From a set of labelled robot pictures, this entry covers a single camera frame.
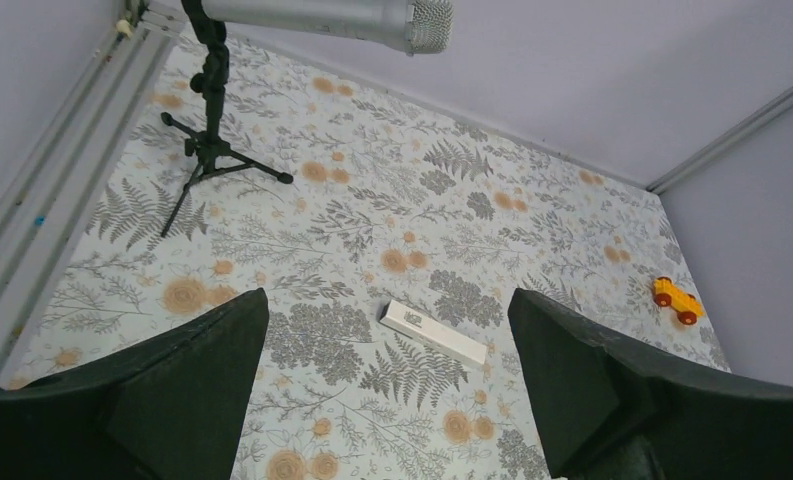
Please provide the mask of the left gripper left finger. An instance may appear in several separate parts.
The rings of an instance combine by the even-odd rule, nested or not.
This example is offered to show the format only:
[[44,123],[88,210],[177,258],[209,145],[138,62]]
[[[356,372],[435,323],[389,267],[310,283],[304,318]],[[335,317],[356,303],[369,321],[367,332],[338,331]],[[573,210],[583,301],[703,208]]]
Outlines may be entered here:
[[263,289],[0,388],[0,479],[227,479],[269,322]]

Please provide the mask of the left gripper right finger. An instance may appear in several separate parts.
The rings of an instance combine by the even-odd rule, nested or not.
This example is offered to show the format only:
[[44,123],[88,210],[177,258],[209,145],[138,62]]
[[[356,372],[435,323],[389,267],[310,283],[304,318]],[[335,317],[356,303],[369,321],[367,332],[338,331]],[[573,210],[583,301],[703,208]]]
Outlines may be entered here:
[[544,458],[568,479],[793,479],[793,387],[691,362],[517,289]]

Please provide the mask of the white remote control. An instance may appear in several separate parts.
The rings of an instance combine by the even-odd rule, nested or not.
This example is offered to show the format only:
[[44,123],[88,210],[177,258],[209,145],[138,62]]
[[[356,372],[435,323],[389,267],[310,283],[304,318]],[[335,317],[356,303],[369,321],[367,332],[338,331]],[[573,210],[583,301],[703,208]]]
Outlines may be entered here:
[[485,363],[484,344],[396,300],[382,307],[379,322],[467,367],[480,369]]

